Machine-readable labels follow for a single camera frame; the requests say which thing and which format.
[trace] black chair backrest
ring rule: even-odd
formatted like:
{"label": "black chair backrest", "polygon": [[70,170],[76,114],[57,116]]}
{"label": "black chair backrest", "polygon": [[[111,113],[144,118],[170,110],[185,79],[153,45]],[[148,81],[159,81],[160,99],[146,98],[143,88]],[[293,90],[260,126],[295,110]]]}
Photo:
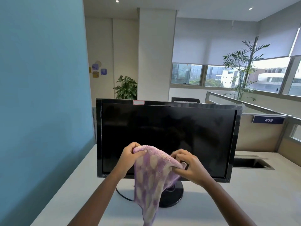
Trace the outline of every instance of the black chair backrest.
{"label": "black chair backrest", "polygon": [[171,98],[171,102],[194,102],[194,103],[199,103],[200,100],[197,98]]}

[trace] fuzzy towel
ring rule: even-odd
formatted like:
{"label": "fuzzy towel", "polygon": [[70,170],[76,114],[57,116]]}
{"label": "fuzzy towel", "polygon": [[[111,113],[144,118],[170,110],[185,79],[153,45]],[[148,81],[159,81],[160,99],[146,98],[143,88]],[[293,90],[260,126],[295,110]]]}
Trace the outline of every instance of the fuzzy towel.
{"label": "fuzzy towel", "polygon": [[180,176],[172,171],[172,167],[184,169],[186,163],[177,160],[153,146],[143,145],[134,148],[133,152],[147,149],[147,153],[136,160],[135,197],[142,208],[143,226],[151,226],[155,219],[161,193],[171,187]]}

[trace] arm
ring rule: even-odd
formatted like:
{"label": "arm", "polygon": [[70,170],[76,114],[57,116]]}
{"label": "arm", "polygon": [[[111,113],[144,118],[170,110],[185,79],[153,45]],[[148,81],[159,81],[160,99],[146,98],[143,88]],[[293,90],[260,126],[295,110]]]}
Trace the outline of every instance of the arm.
{"label": "arm", "polygon": [[212,197],[229,226],[256,226],[220,184],[213,180],[196,156],[183,149],[173,152],[171,156],[189,164],[187,171],[175,167],[173,171],[202,186]]}
{"label": "arm", "polygon": [[94,191],[68,226],[97,226],[99,224],[118,182],[124,178],[126,172],[133,166],[136,159],[145,155],[145,151],[139,151],[133,154],[133,148],[138,146],[140,146],[140,144],[133,142],[123,149],[115,168]]}

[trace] white ceiling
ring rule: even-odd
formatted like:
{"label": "white ceiling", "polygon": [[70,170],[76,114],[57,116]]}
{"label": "white ceiling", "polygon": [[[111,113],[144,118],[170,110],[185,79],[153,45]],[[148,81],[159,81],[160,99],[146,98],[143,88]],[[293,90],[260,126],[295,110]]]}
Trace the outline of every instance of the white ceiling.
{"label": "white ceiling", "polygon": [[178,9],[178,17],[259,21],[300,0],[84,0],[86,16],[137,19],[137,8]]}

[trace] cleaning cloth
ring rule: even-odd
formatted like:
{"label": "cleaning cloth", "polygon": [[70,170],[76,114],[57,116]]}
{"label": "cleaning cloth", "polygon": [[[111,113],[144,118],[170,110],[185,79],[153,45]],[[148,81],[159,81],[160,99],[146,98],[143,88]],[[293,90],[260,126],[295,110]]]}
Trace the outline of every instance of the cleaning cloth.
{"label": "cleaning cloth", "polygon": [[161,193],[180,177],[172,171],[172,167],[184,169],[186,163],[179,163],[164,151],[148,145],[134,148],[133,153],[143,150],[147,150],[147,153],[134,164],[134,202],[142,208],[143,226],[151,226],[159,207]]}

